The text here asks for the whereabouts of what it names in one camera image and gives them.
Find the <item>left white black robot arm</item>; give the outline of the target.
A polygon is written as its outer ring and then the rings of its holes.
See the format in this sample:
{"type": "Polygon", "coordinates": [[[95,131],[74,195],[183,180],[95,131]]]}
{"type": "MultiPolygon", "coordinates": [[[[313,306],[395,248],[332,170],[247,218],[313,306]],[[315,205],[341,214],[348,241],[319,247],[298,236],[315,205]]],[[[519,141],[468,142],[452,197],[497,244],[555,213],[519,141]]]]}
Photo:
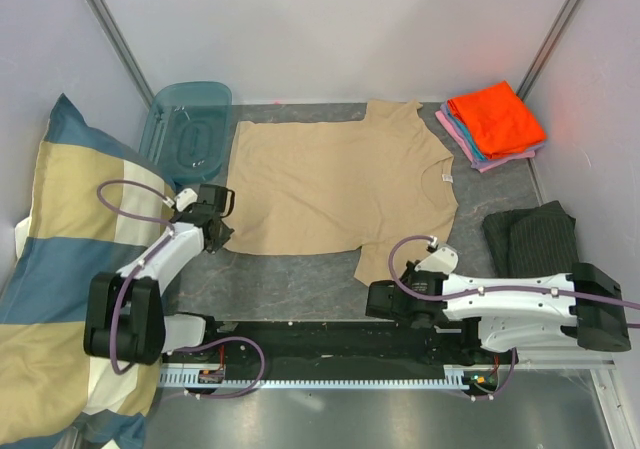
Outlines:
{"type": "Polygon", "coordinates": [[[219,351],[219,338],[206,329],[203,316],[164,314],[162,295],[182,269],[203,252],[215,253],[231,238],[225,219],[235,208],[236,194],[223,186],[203,184],[197,191],[182,190],[164,196],[173,210],[168,220],[129,213],[109,203],[103,190],[114,184],[160,192],[126,179],[98,186],[99,201],[113,212],[139,222],[159,223],[160,238],[133,262],[119,270],[101,272],[90,283],[84,350],[107,358],[122,375],[135,364],[152,365],[165,353],[186,351],[198,362],[208,362],[219,351]]]}

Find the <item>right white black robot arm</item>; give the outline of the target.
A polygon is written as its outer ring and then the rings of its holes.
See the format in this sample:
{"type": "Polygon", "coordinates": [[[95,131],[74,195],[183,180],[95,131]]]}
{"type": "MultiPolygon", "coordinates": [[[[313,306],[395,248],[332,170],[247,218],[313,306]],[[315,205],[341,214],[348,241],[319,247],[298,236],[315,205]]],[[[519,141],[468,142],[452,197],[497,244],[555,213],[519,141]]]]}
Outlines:
{"type": "Polygon", "coordinates": [[[443,328],[460,323],[467,361],[513,348],[561,346],[616,353],[631,348],[620,285],[589,263],[568,273],[524,279],[489,279],[434,272],[408,264],[398,280],[370,285],[369,317],[443,328]]]}

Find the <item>beige t shirt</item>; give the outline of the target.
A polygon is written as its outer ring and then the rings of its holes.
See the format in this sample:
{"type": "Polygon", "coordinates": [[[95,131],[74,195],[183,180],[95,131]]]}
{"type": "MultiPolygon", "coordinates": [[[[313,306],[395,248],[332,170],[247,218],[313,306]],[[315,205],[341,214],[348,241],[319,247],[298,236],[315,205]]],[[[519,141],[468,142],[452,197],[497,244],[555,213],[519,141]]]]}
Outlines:
{"type": "Polygon", "coordinates": [[[358,250],[354,276],[365,285],[426,256],[418,238],[447,240],[458,203],[454,156],[421,107],[372,100],[357,121],[239,122],[226,249],[256,256],[358,250]]]}

